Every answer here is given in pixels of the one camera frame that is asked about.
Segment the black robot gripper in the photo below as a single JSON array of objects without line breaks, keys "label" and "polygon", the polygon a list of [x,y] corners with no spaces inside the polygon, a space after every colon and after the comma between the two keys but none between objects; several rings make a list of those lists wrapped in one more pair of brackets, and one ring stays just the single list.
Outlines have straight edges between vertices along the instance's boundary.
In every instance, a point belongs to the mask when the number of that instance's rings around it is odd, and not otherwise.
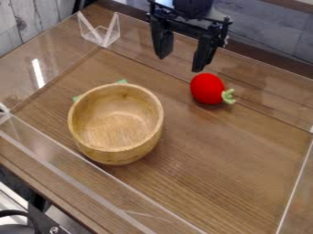
[{"label": "black robot gripper", "polygon": [[234,20],[215,9],[215,0],[148,0],[154,52],[165,59],[174,48],[174,33],[198,39],[193,72],[203,70],[218,47],[225,47]]}]

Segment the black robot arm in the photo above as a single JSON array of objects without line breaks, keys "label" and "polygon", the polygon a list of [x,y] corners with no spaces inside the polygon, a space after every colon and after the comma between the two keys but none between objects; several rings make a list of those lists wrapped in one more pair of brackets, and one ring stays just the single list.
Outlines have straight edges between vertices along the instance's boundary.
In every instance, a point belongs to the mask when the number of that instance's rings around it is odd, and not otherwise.
[{"label": "black robot arm", "polygon": [[211,63],[218,48],[229,39],[230,16],[214,9],[214,0],[147,0],[150,11],[150,33],[154,52],[165,59],[174,50],[174,34],[198,40],[193,54],[193,72],[203,70]]}]

